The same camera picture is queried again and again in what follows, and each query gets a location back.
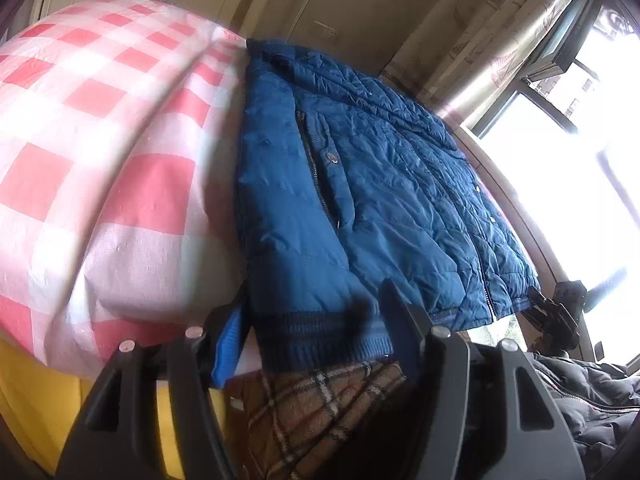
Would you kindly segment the blue quilted puffer jacket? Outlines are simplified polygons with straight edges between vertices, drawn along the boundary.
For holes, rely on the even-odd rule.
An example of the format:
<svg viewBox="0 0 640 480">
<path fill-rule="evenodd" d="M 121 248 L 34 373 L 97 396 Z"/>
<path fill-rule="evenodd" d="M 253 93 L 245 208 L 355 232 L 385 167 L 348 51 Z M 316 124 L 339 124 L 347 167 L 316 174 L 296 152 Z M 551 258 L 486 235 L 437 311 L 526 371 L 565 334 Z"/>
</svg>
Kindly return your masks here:
<svg viewBox="0 0 640 480">
<path fill-rule="evenodd" d="M 439 117 L 321 52 L 247 51 L 234 210 L 265 370 L 390 354 L 385 281 L 455 332 L 530 307 L 535 270 Z"/>
</svg>

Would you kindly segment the brown plaid blanket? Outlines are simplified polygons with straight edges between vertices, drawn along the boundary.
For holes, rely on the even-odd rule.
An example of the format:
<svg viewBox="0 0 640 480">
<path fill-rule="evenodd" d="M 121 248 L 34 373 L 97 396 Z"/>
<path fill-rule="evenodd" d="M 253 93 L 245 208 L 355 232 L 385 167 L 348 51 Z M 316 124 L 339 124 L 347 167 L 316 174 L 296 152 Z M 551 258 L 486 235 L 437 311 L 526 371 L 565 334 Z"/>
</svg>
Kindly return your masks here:
<svg viewBox="0 0 640 480">
<path fill-rule="evenodd" d="M 389 359 L 230 379 L 224 393 L 242 404 L 233 422 L 242 476 L 310 479 L 405 384 Z"/>
</svg>

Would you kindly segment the black padded jacket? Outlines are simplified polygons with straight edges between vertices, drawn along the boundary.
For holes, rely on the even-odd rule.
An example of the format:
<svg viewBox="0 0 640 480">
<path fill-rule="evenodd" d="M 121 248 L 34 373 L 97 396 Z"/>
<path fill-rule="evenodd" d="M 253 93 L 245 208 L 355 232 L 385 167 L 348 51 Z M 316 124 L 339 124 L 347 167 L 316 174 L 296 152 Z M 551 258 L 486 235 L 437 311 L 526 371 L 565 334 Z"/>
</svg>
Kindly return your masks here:
<svg viewBox="0 0 640 480">
<path fill-rule="evenodd" d="M 639 479 L 639 375 L 529 353 L 567 424 L 588 479 Z"/>
</svg>

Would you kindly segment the dark framed window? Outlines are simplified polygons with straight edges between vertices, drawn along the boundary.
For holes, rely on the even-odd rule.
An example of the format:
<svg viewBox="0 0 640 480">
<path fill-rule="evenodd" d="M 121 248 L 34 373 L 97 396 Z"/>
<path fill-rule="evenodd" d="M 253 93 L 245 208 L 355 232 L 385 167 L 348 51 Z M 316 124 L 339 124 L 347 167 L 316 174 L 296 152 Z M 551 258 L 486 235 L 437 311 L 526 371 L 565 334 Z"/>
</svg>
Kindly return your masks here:
<svg viewBox="0 0 640 480">
<path fill-rule="evenodd" d="M 639 366 L 639 29 L 575 0 L 473 129 L 550 252 L 589 292 L 580 354 Z"/>
</svg>

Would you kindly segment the pink white checkered sheet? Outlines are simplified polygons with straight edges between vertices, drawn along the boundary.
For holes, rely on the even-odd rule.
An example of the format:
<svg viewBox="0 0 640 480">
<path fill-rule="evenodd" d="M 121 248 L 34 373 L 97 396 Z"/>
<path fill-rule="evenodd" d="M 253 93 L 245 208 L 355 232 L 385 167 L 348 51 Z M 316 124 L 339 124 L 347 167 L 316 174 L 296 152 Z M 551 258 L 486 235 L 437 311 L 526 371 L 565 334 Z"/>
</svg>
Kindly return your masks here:
<svg viewBox="0 0 640 480">
<path fill-rule="evenodd" d="M 244 278 L 233 194 L 246 41 L 152 0 L 86 0 L 1 49 L 1 333 L 99 374 Z"/>
</svg>

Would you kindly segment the patterned window curtain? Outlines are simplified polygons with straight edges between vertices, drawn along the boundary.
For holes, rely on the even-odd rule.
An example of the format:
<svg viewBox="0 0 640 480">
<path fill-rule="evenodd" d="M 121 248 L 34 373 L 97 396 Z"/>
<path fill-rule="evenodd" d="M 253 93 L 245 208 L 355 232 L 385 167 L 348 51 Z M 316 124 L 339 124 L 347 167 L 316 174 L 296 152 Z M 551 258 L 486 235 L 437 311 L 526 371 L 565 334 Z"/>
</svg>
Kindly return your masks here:
<svg viewBox="0 0 640 480">
<path fill-rule="evenodd" d="M 438 0 L 381 77 L 444 118 L 472 127 L 573 0 Z"/>
</svg>

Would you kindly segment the wall power socket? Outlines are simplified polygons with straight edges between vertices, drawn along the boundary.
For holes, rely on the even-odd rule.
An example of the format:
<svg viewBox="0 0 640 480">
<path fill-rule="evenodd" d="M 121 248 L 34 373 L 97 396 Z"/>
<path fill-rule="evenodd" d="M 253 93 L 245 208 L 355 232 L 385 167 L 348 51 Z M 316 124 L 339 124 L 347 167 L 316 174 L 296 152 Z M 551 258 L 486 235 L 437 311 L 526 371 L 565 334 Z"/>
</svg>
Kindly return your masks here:
<svg viewBox="0 0 640 480">
<path fill-rule="evenodd" d="M 330 25 L 319 21 L 313 21 L 308 27 L 308 35 L 320 41 L 334 44 L 337 38 L 337 30 Z"/>
</svg>

